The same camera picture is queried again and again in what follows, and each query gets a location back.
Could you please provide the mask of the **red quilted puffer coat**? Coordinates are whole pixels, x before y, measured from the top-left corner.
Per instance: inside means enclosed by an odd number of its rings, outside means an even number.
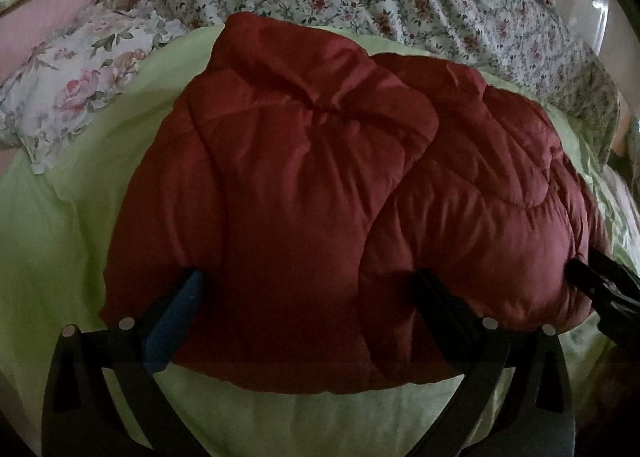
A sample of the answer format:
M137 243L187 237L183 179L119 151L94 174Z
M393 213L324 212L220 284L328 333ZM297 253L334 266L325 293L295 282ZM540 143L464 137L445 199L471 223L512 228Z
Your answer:
M107 326L213 278L175 362L239 387L357 393L454 376L402 293L426 267L499 325L570 330L568 260L608 249L546 111L471 67L239 13L132 176Z

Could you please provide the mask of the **large-rose floral cloth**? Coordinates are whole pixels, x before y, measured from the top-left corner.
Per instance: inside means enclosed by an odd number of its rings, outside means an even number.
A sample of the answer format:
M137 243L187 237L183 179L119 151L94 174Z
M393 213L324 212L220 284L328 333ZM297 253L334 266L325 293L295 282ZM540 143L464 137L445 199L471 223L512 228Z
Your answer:
M137 76L140 63L186 34L156 11L120 12L103 4L36 47L1 86L1 144L23 148L32 172L51 169L93 115Z

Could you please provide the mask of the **pink pillow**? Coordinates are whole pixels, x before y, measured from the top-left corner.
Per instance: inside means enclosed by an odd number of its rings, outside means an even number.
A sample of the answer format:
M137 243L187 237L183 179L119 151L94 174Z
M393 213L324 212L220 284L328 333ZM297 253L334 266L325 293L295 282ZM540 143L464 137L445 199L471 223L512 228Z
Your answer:
M24 0L1 14L1 82L94 0Z

